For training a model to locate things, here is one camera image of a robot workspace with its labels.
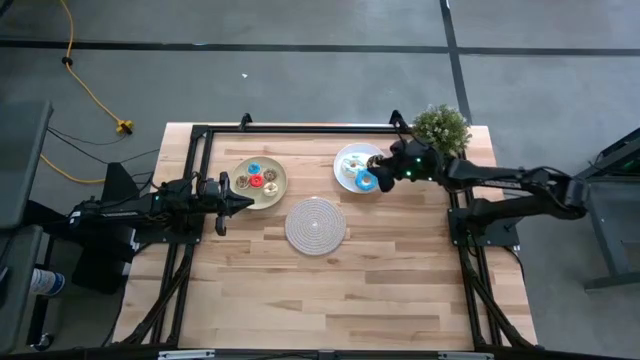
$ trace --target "beige plate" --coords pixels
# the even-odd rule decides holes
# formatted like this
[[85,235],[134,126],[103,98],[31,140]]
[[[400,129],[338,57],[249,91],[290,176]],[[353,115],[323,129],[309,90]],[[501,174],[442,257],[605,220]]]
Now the beige plate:
[[[278,193],[276,194],[276,196],[266,196],[262,193],[263,188],[252,188],[251,186],[249,186],[246,189],[238,189],[238,187],[236,186],[236,179],[240,175],[249,176],[247,168],[252,162],[258,163],[262,172],[264,172],[268,168],[275,169],[278,172],[278,177],[274,181],[274,183],[278,185]],[[255,201],[255,204],[249,206],[247,209],[266,209],[280,201],[280,199],[282,199],[282,196],[284,196],[284,192],[287,190],[287,173],[284,171],[282,165],[280,165],[279,162],[273,160],[272,158],[266,156],[252,157],[241,162],[238,166],[236,166],[235,169],[233,169],[233,172],[231,173],[231,190],[236,194],[250,197]]]

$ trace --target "blue donut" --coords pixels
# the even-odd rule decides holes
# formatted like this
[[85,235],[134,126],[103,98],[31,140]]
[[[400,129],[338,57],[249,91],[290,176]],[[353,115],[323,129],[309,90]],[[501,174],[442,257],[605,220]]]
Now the blue donut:
[[[368,177],[370,179],[368,184],[365,184],[363,182],[365,177]],[[366,169],[362,169],[358,171],[358,175],[356,175],[356,186],[362,191],[373,190],[376,186],[378,186],[378,178]]]
[[249,164],[249,168],[247,169],[250,175],[260,174],[260,165],[258,163]]

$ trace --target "red donut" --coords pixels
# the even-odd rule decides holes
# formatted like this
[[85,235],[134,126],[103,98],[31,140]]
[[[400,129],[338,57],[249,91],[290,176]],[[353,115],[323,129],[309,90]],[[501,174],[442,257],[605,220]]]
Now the red donut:
[[260,174],[251,175],[251,177],[249,177],[249,184],[251,185],[251,187],[262,187],[262,185],[264,184],[264,179]]

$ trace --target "round woven mat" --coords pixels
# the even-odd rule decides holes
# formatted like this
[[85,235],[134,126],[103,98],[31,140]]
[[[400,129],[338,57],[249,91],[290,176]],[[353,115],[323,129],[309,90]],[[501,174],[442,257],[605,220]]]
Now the round woven mat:
[[313,197],[293,206],[284,224],[287,240],[303,254],[324,255],[344,239],[347,221],[328,200]]

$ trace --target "white plate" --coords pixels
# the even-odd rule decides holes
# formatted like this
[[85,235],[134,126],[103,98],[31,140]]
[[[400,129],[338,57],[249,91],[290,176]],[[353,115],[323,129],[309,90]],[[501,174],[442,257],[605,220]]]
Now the white plate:
[[338,155],[336,155],[336,158],[333,160],[333,174],[335,175],[336,180],[338,180],[342,187],[357,194],[368,194],[374,191],[378,191],[379,187],[377,186],[369,191],[360,190],[360,188],[356,186],[355,178],[350,178],[342,173],[342,170],[340,169],[342,160],[346,156],[351,156],[353,154],[360,154],[360,156],[362,157],[362,162],[366,164],[367,160],[369,160],[369,157],[373,155],[382,155],[383,153],[382,150],[378,149],[377,146],[373,146],[371,144],[347,145],[344,149],[338,152]]

